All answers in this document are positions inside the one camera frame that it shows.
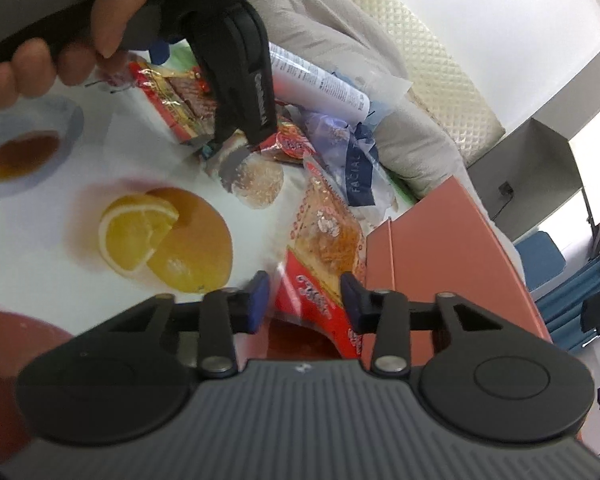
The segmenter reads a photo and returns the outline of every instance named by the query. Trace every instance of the human hand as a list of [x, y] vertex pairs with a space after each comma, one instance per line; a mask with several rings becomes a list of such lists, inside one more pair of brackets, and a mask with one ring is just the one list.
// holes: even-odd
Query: human hand
[[91, 11], [92, 43], [75, 41], [67, 45], [56, 62], [48, 45], [33, 38], [13, 54], [10, 62], [0, 63], [0, 108], [7, 108], [19, 96], [39, 97], [52, 87], [56, 75], [68, 86], [82, 83], [94, 67], [116, 73], [126, 62], [118, 51], [126, 22], [147, 0], [96, 0]]

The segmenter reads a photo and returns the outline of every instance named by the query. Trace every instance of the electrical outlet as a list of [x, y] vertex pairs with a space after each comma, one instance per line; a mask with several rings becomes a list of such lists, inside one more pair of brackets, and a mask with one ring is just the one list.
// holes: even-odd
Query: electrical outlet
[[513, 188], [511, 187], [511, 184], [508, 181], [505, 181], [504, 184], [501, 184], [501, 186], [498, 188], [498, 190], [500, 191], [500, 194], [502, 196], [513, 195]]

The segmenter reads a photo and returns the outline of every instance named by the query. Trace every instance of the blue curtain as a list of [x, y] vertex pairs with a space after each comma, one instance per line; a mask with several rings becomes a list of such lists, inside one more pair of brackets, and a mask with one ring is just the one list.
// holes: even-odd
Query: blue curtain
[[573, 351], [595, 337], [580, 329], [582, 302], [600, 292], [600, 257], [591, 260], [566, 282], [536, 302], [554, 344]]

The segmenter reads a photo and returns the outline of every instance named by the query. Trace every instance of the metal screw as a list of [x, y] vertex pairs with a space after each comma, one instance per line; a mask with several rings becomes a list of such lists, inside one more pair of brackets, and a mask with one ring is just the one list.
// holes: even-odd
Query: metal screw
[[234, 364], [227, 357], [213, 355], [202, 361], [202, 369], [210, 374], [224, 374], [231, 370]]
[[383, 355], [376, 359], [375, 365], [385, 374], [397, 374], [407, 368], [407, 361], [397, 355]]

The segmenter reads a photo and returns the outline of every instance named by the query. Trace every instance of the lemon slice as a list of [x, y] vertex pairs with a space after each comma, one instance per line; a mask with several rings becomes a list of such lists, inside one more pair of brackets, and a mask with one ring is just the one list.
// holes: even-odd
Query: lemon slice
[[116, 272], [133, 276], [154, 255], [177, 220], [178, 210], [160, 197], [123, 196], [102, 214], [100, 253]]

